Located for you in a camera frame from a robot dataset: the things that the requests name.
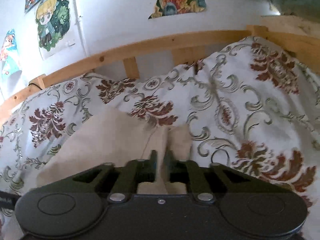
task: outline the folded cloth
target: folded cloth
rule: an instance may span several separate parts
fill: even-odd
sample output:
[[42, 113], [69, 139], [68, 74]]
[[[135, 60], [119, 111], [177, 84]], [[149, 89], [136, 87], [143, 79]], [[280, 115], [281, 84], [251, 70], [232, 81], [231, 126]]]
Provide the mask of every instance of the folded cloth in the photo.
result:
[[[41, 169], [37, 186], [41, 187], [102, 163], [112, 162], [124, 166], [134, 159], [148, 159], [151, 150], [158, 152], [155, 183], [141, 183], [138, 193], [167, 194], [161, 179], [161, 166], [166, 147], [179, 160], [189, 158], [192, 139], [188, 126], [160, 126], [153, 128], [148, 122], [106, 106], [103, 112], [91, 117], [61, 147], [60, 151]], [[169, 191], [182, 193], [169, 187]]]

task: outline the blonde anime character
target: blonde anime character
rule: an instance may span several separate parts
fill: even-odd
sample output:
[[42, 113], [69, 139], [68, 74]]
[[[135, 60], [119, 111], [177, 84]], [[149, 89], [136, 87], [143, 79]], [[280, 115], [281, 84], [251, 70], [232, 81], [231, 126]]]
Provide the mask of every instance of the blonde anime character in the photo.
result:
[[38, 28], [38, 35], [43, 46], [48, 42], [50, 44], [52, 43], [52, 36], [55, 33], [55, 29], [50, 20], [58, 4], [59, 2], [57, 0], [45, 0], [37, 9], [36, 19], [38, 23], [42, 25], [42, 28]]

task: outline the wooden bed frame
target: wooden bed frame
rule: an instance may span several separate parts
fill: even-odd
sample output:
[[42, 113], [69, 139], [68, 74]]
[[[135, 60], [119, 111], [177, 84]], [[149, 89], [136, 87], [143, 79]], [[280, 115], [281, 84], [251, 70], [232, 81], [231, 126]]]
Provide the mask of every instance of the wooden bed frame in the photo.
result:
[[[43, 74], [30, 83], [45, 89], [118, 60], [123, 61], [128, 78], [139, 78], [136, 56], [171, 50], [175, 65], [192, 63], [209, 56], [205, 53], [207, 45], [233, 43], [250, 35], [260, 36], [281, 46], [313, 71], [320, 73], [320, 39], [292, 33], [269, 32], [265, 26], [248, 25], [247, 30], [243, 31], [183, 33], [136, 42], [87, 57], [48, 76]], [[40, 90], [37, 86], [30, 85], [24, 88], [0, 106], [0, 124], [10, 117], [15, 106]]]

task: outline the floral blanket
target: floral blanket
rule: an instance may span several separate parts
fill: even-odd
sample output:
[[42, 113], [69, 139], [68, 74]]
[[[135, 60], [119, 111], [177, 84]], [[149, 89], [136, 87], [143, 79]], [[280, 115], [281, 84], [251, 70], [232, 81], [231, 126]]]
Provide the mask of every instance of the floral blanket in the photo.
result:
[[[23, 194], [39, 169], [105, 104], [155, 126], [187, 123], [191, 158], [288, 188], [309, 208], [302, 235], [318, 240], [320, 79], [280, 47], [248, 37], [146, 82], [91, 73], [28, 98], [0, 131], [0, 189]], [[1, 210], [6, 225], [9, 210]]]

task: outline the black strap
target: black strap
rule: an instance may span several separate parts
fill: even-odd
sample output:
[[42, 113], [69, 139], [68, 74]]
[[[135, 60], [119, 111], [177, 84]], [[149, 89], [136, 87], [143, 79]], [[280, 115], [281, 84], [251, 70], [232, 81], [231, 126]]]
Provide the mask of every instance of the black strap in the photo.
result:
[[40, 90], [43, 90], [39, 85], [37, 85], [36, 83], [29, 83], [29, 86], [31, 86], [31, 85], [34, 85], [34, 86], [36, 86], [37, 88], [39, 88]]

